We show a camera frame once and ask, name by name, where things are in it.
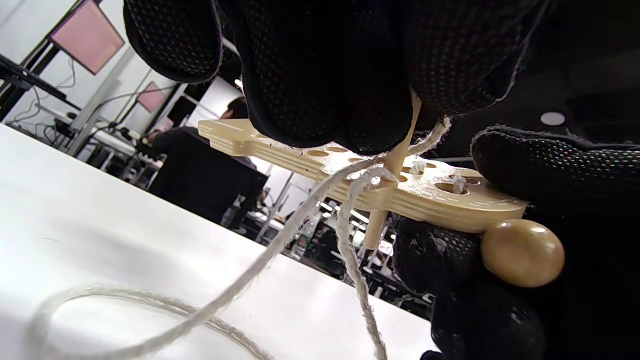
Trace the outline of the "person's left hand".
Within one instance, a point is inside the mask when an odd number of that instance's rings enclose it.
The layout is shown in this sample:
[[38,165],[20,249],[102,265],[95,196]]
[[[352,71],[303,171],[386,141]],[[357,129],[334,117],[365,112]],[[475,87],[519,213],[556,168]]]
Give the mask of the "person's left hand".
[[365,156],[503,100],[545,0],[126,0],[135,52],[185,84],[214,77],[222,30],[241,61],[250,121],[295,148]]

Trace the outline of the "person's right hand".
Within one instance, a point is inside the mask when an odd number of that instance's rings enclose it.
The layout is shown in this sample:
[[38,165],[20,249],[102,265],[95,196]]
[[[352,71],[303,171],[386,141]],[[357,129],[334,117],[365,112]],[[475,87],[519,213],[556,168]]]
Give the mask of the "person's right hand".
[[507,284],[482,264],[480,238],[399,218],[394,268],[434,298],[423,360],[637,360],[639,146],[503,125],[478,132],[476,170],[528,203],[566,254],[550,284]]

